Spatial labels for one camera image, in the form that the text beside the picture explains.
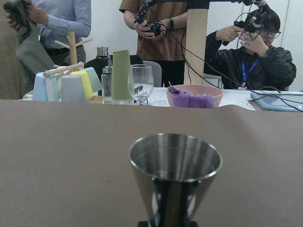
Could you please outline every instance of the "woven panel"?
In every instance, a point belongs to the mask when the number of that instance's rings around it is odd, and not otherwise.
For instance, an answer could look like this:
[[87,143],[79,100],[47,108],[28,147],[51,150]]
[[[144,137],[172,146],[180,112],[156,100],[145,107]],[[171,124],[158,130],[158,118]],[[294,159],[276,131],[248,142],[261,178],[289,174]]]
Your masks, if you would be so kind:
[[3,10],[5,0],[0,0],[0,99],[19,99],[19,64],[15,57],[17,33],[9,27],[6,12]]

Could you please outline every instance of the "wine glass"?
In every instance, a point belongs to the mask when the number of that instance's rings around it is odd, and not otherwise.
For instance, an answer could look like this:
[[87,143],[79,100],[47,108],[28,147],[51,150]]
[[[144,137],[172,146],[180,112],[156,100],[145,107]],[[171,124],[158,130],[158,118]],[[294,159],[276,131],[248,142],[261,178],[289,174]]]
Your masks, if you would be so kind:
[[143,105],[153,90],[152,67],[145,64],[131,65],[127,84],[129,94],[139,105]]

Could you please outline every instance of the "brown tabletop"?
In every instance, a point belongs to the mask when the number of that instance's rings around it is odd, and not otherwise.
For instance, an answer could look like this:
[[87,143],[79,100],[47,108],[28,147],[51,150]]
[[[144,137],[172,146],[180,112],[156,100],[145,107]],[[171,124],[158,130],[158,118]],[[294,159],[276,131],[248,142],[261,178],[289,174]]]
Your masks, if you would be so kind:
[[200,227],[303,226],[303,115],[0,100],[1,227],[135,227],[139,137],[181,133],[223,155]]

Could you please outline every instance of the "blue lanyard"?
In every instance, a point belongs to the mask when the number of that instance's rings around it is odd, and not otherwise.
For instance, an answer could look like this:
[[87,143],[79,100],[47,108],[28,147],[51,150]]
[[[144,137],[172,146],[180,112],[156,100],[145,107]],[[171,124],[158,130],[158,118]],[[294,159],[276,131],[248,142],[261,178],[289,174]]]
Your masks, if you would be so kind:
[[259,59],[256,59],[249,71],[246,74],[246,66],[245,66],[245,61],[242,59],[242,73],[243,73],[243,84],[246,84],[247,77],[250,75],[250,73],[254,70],[256,65],[258,64]]

